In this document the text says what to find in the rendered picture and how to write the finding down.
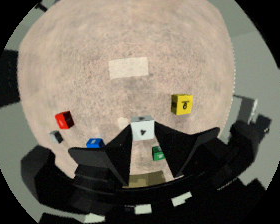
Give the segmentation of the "small green block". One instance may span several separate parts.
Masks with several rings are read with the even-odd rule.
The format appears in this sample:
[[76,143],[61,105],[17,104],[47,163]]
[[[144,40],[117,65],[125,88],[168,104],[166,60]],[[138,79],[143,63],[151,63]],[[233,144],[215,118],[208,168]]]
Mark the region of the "small green block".
[[152,148],[152,159],[153,159],[153,161],[165,159],[164,153],[161,152],[161,151],[163,151],[163,149],[160,148],[160,145],[157,145],[157,147]]

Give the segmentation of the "red digit block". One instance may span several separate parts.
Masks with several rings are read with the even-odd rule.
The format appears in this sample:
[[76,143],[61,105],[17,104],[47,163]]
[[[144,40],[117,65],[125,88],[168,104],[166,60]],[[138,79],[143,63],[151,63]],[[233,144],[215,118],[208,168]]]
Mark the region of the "red digit block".
[[62,129],[73,127],[71,111],[59,113],[59,115],[55,115],[55,119],[58,120],[59,127]]

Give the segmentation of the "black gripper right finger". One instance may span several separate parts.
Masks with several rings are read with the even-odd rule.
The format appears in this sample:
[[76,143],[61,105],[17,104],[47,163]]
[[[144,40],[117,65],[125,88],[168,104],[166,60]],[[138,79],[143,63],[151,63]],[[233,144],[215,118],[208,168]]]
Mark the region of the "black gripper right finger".
[[175,129],[167,127],[165,124],[153,124],[153,133],[155,133],[156,140],[159,141],[160,148],[163,149],[165,161],[171,169],[172,176],[177,179],[183,175],[183,169],[191,159],[193,152],[197,145],[207,143],[214,137],[218,136],[221,128],[209,128],[207,131],[199,133],[183,133],[175,131]]

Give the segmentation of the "blue block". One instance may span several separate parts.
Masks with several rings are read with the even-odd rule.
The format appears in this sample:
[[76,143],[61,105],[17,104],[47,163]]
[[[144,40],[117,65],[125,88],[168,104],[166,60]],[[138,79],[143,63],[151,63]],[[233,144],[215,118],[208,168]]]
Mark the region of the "blue block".
[[85,145],[87,145],[88,148],[103,148],[105,144],[103,139],[88,139],[88,143]]

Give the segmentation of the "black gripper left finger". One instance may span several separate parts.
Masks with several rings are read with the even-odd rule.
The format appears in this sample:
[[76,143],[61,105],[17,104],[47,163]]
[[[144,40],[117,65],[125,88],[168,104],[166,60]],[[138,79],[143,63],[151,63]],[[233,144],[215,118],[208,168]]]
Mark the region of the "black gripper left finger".
[[77,165],[89,165],[111,169],[123,186],[129,185],[129,167],[131,167],[132,128],[131,124],[103,148],[69,148],[68,153]]

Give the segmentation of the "white block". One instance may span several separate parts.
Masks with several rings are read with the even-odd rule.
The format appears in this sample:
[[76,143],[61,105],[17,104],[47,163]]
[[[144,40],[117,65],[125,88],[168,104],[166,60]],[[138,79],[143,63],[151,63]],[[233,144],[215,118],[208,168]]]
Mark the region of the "white block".
[[152,115],[131,117],[133,141],[153,139],[153,124]]

